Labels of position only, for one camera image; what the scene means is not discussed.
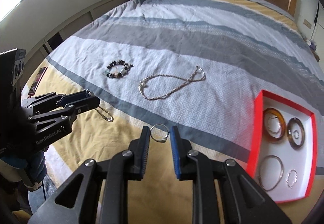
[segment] electrical outlet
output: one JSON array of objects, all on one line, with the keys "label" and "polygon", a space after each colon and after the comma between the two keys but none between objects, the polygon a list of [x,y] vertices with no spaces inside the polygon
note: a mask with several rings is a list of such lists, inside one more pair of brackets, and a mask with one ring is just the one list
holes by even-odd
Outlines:
[{"label": "electrical outlet", "polygon": [[309,29],[312,28],[312,24],[308,22],[306,19],[304,20],[304,25],[307,26]]}]

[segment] bed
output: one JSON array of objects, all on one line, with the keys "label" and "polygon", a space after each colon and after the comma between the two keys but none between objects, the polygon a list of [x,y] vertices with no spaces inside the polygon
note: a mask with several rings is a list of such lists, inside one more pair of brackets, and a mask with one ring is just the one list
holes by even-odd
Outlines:
[{"label": "bed", "polygon": [[[183,138],[209,158],[234,158],[243,168],[251,146],[254,99],[264,89],[316,115],[319,150],[324,147],[324,74],[294,22],[296,0],[132,0],[96,19],[57,47],[39,67],[48,69],[36,95],[92,90],[113,122],[95,110],[78,116],[73,132],[46,152],[44,183],[52,194],[86,159],[102,161],[126,149],[144,125],[177,125]],[[113,60],[133,64],[128,74],[108,78]],[[165,99],[148,101],[138,91],[143,78],[169,74],[188,78],[199,65],[206,79]],[[23,89],[27,97],[36,72]],[[159,96],[181,82],[150,81],[145,93]],[[281,204],[301,223],[324,188],[324,156],[308,198]],[[41,195],[30,194],[31,204]],[[170,142],[150,141],[141,182],[129,183],[130,223],[191,223],[191,183],[173,171]]]}]

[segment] screw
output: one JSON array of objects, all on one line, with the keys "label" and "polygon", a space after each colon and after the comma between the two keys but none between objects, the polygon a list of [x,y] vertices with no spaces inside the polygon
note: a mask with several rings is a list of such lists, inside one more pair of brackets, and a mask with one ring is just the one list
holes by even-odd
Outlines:
[{"label": "screw", "polygon": [[93,159],[88,159],[84,162],[85,166],[93,166],[95,161]]},{"label": "screw", "polygon": [[233,159],[227,159],[226,160],[226,165],[227,166],[234,166],[234,165],[236,165],[236,162]]},{"label": "screw", "polygon": [[131,156],[132,155],[132,151],[131,150],[125,150],[121,153],[122,156],[124,157],[128,157],[128,156]]},{"label": "screw", "polygon": [[197,155],[199,154],[199,152],[198,152],[197,150],[191,149],[191,150],[188,152],[188,154],[189,154],[190,156],[197,156]]}]

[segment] brown bangle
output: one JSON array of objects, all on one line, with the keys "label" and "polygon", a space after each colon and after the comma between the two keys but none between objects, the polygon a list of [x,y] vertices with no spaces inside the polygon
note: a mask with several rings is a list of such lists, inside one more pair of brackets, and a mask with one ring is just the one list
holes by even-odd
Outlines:
[{"label": "brown bangle", "polygon": [[[302,140],[300,142],[300,145],[296,144],[296,142],[294,141],[295,139],[298,139],[300,137],[299,132],[297,130],[292,131],[292,125],[296,123],[299,128],[300,128],[300,132],[301,132],[301,137]],[[299,149],[300,147],[302,147],[302,145],[305,142],[305,130],[304,130],[304,126],[302,124],[302,122],[300,121],[300,119],[298,118],[291,118],[287,124],[287,131],[288,131],[288,140],[290,145],[292,146],[292,148],[294,148],[295,150]]]},{"label": "brown bangle", "polygon": [[[272,136],[268,131],[269,129],[266,128],[266,126],[264,124],[264,118],[265,118],[266,114],[273,114],[274,117],[278,119],[280,128],[277,132],[273,132],[273,134],[277,134],[281,130],[279,137]],[[274,143],[274,142],[280,141],[283,138],[283,136],[285,135],[286,122],[285,122],[284,117],[278,110],[276,110],[274,108],[267,108],[266,110],[263,111],[263,126],[262,127],[263,127],[263,134],[268,138],[268,140],[270,142]]]}]

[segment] beaded bracelet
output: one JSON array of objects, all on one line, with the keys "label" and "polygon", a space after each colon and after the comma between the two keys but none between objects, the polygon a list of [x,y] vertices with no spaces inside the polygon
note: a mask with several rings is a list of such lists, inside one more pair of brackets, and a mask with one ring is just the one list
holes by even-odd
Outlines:
[{"label": "beaded bracelet", "polygon": [[[112,67],[115,67],[117,65],[124,66],[124,68],[120,72],[110,73]],[[131,69],[131,67],[133,67],[133,65],[125,63],[124,60],[113,61],[107,66],[107,70],[106,70],[105,74],[107,75],[107,77],[109,77],[111,79],[113,79],[113,78],[121,78],[122,76],[124,76],[125,74],[128,73],[128,71]]]}]

